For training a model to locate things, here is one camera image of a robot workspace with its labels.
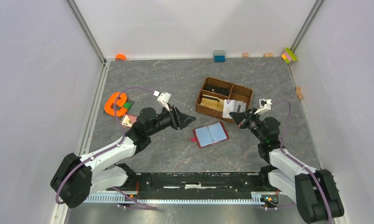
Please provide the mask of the silver VIP card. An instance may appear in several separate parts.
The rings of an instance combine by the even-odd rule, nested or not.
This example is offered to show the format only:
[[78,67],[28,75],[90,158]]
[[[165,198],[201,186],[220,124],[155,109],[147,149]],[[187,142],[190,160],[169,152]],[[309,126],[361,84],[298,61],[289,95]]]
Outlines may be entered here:
[[222,117],[225,119],[232,119],[230,112],[234,112],[235,100],[225,99],[223,101]]

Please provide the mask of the red card holder wallet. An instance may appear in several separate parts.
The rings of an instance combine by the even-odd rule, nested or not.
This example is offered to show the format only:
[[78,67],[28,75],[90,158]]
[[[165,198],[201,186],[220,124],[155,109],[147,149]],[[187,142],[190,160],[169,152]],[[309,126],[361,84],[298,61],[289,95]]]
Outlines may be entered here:
[[202,126],[193,130],[191,142],[197,143],[199,148],[210,146],[229,139],[228,132],[222,121]]

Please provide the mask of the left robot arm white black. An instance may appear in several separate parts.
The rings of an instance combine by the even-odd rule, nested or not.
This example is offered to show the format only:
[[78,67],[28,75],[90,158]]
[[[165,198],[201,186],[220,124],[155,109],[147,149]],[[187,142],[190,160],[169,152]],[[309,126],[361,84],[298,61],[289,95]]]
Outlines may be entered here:
[[168,127],[181,130],[195,120],[196,117],[171,105],[161,113],[151,107],[142,109],[132,127],[115,142],[92,153],[70,153],[63,158],[50,181],[56,203],[72,209],[98,191],[112,187],[131,190],[136,184],[134,173],[126,165],[110,165],[143,151],[151,143],[152,135]]

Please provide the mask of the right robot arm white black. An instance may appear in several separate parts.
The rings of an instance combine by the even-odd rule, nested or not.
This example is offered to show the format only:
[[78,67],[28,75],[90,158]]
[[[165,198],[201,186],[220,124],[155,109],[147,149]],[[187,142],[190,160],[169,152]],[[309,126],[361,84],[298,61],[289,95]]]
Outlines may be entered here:
[[249,129],[260,141],[257,146],[259,155],[268,163],[261,168],[258,178],[262,189],[275,187],[285,193],[307,224],[344,215],[345,209],[332,173],[308,166],[289,153],[279,138],[278,120],[273,117],[260,120],[256,108],[231,112],[230,116],[240,129]]

